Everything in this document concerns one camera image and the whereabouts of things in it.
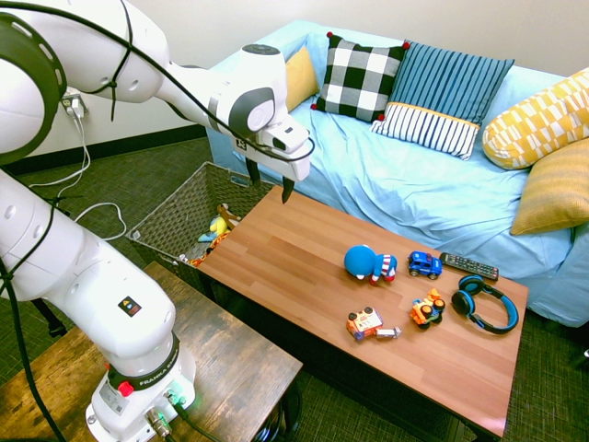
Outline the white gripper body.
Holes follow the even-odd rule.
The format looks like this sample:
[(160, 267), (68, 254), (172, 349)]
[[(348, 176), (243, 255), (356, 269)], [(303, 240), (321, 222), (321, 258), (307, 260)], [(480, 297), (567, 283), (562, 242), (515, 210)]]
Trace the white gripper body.
[(308, 176), (312, 150), (309, 131), (291, 115), (258, 132), (255, 143), (257, 147), (247, 147), (249, 159), (288, 180), (302, 181)]

